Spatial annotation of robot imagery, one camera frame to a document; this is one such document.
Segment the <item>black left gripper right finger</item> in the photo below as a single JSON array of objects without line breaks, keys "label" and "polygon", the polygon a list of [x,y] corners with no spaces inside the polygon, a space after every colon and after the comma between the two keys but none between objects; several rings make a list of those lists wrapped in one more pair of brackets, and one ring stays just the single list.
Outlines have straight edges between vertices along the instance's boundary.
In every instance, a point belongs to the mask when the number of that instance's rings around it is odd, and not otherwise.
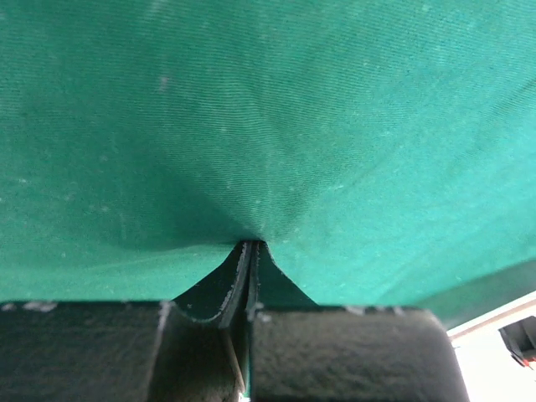
[{"label": "black left gripper right finger", "polygon": [[248,295],[254,401],[465,401],[451,341],[429,311],[316,304],[254,244]]}]

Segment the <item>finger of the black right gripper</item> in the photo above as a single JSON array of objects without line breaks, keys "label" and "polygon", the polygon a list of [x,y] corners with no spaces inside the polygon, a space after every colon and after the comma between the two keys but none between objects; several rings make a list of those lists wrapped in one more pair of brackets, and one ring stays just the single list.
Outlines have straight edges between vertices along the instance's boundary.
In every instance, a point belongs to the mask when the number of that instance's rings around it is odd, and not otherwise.
[{"label": "finger of the black right gripper", "polygon": [[499,329],[506,349],[522,367],[535,363],[535,325],[535,316],[530,316]]}]

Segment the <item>green surgical cloth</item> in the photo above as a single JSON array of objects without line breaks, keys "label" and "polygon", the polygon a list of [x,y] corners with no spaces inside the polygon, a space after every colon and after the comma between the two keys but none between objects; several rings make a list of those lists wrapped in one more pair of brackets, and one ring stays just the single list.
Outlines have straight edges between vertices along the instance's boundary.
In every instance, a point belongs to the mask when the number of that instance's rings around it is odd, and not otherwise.
[{"label": "green surgical cloth", "polygon": [[533,292],[534,2],[2,2],[3,300],[169,299],[241,240],[449,327]]}]

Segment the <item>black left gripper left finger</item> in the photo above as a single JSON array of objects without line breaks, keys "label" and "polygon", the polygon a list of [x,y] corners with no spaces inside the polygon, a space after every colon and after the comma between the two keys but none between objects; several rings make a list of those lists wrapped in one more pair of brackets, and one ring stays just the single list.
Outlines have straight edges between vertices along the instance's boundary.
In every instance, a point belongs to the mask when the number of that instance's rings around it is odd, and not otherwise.
[{"label": "black left gripper left finger", "polygon": [[237,401],[251,245],[163,301],[6,301],[4,401]]}]

